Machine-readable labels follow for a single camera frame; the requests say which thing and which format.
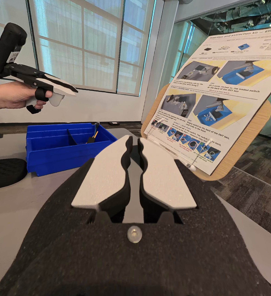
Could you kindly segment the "person's left hand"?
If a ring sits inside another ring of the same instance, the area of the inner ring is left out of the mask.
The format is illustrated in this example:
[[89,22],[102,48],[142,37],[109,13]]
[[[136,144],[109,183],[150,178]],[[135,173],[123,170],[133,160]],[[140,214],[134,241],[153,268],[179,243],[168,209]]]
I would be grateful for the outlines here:
[[26,101],[35,99],[36,89],[22,82],[0,84],[0,109],[20,109]]

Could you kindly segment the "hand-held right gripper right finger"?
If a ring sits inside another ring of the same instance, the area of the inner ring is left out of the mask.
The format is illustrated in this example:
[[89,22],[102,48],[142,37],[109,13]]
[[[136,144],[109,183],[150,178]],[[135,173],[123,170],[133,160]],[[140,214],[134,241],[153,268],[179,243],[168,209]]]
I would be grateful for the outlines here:
[[197,208],[197,203],[175,159],[151,141],[138,139],[138,153],[143,170],[140,178],[140,204],[145,218],[159,218],[163,212]]

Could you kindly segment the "printed instruction poster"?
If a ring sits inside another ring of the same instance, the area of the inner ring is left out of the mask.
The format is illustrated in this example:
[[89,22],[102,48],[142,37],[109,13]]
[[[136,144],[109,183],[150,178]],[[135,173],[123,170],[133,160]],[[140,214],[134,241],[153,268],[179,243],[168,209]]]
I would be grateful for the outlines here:
[[212,175],[271,95],[271,28],[209,36],[185,62],[144,134]]

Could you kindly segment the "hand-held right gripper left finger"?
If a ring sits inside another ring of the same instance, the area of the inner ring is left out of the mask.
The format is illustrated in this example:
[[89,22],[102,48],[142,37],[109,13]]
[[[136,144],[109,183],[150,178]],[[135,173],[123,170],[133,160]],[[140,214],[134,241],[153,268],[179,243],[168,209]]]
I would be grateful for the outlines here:
[[124,217],[130,202],[128,168],[133,137],[125,135],[102,150],[93,160],[71,206],[105,211],[110,218]]

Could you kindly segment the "black textured pad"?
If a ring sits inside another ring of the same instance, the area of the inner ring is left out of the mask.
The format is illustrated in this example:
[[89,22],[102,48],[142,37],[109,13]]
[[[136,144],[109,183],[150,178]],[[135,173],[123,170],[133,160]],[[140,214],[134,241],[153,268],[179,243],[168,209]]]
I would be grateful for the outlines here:
[[27,175],[27,162],[19,158],[0,160],[0,188],[21,181]]

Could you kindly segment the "blue plastic bin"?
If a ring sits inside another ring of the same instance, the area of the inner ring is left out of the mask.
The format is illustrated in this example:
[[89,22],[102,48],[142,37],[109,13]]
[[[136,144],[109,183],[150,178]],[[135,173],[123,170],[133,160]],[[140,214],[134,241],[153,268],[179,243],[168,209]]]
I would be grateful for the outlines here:
[[[92,144],[88,138],[96,135]],[[91,123],[29,125],[26,133],[28,173],[37,176],[81,167],[117,141],[104,127]]]

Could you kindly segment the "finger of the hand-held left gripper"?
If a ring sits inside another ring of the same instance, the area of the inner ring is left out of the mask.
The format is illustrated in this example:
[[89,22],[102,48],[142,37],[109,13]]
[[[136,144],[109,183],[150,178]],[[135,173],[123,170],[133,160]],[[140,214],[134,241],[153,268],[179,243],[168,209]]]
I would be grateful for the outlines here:
[[47,85],[45,89],[50,90],[53,93],[57,93],[57,94],[77,94],[78,93],[78,90],[73,85],[55,76],[51,76],[49,74],[43,74],[43,79],[45,80],[45,83]]
[[57,80],[51,81],[45,78],[35,78],[34,86],[37,87],[34,107],[36,107],[38,100],[44,102],[48,100],[52,106],[58,107],[65,96],[75,97],[77,94],[75,87]]

